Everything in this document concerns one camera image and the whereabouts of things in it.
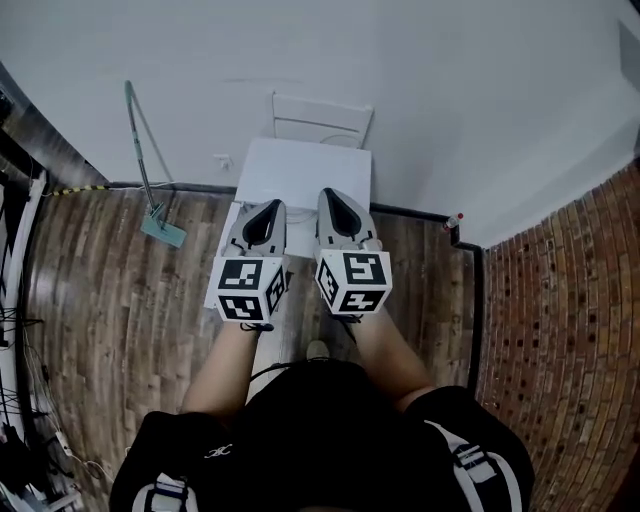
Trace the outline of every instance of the mop head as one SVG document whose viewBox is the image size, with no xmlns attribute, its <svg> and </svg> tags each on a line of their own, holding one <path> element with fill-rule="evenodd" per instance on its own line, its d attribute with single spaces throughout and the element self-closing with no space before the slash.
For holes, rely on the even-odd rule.
<svg viewBox="0 0 640 512">
<path fill-rule="evenodd" d="M 155 211 L 151 212 L 151 214 L 145 215 L 144 219 L 142 219 L 142 226 L 140 226 L 140 230 L 164 243 L 178 248 L 182 247 L 182 243 L 187 236 L 187 232 L 183 229 L 172 226 L 171 224 L 162 222 L 160 220 L 162 210 L 163 205 L 161 203 Z"/>
</svg>

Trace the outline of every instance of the backpack strap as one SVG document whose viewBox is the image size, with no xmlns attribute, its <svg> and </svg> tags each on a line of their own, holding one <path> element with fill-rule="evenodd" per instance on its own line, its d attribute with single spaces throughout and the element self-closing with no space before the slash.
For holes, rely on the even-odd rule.
<svg viewBox="0 0 640 512">
<path fill-rule="evenodd" d="M 507 483 L 512 512 L 522 512 L 522 496 L 518 480 L 509 463 L 501 455 L 485 452 L 480 446 L 470 444 L 438 423 L 427 420 L 424 422 L 435 427 L 447 441 L 449 451 L 454 456 L 453 474 L 467 498 L 471 512 L 484 512 L 476 484 L 486 482 L 496 476 L 495 470 L 489 464 L 489 459 L 496 462 Z"/>
<path fill-rule="evenodd" d="M 198 512 L 194 492 L 186 482 L 160 474 L 138 492 L 132 512 Z"/>
</svg>

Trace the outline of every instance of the red brick wall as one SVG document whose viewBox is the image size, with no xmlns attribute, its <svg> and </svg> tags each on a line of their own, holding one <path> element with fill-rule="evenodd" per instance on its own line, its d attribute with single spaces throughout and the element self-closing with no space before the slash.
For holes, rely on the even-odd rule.
<svg viewBox="0 0 640 512">
<path fill-rule="evenodd" d="M 639 241 L 631 165 L 486 252 L 476 397 L 527 446 L 532 509 L 606 509 L 638 448 Z"/>
</svg>

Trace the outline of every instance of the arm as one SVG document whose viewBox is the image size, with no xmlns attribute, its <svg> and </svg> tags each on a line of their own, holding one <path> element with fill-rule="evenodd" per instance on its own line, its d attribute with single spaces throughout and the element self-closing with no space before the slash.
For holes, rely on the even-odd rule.
<svg viewBox="0 0 640 512">
<path fill-rule="evenodd" d="M 413 400 L 434 389 L 427 369 L 407 345 L 382 308 L 352 324 L 362 365 L 374 385 L 404 411 Z"/>
<path fill-rule="evenodd" d="M 204 412 L 218 419 L 233 416 L 244 407 L 258 333 L 240 324 L 225 323 L 204 366 L 189 386 L 182 412 Z"/>
</svg>

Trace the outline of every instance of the white wall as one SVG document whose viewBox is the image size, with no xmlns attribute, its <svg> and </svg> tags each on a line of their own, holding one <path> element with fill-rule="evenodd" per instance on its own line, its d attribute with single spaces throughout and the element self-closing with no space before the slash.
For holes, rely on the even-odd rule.
<svg viewBox="0 0 640 512">
<path fill-rule="evenodd" d="M 127 78 L 174 178 L 194 183 L 237 183 L 270 90 L 371 104 L 374 200 L 463 211 L 463 239 L 489 245 L 631 158 L 622 1 L 0 0 L 0 60 L 111 180 L 139 179 Z"/>
</svg>

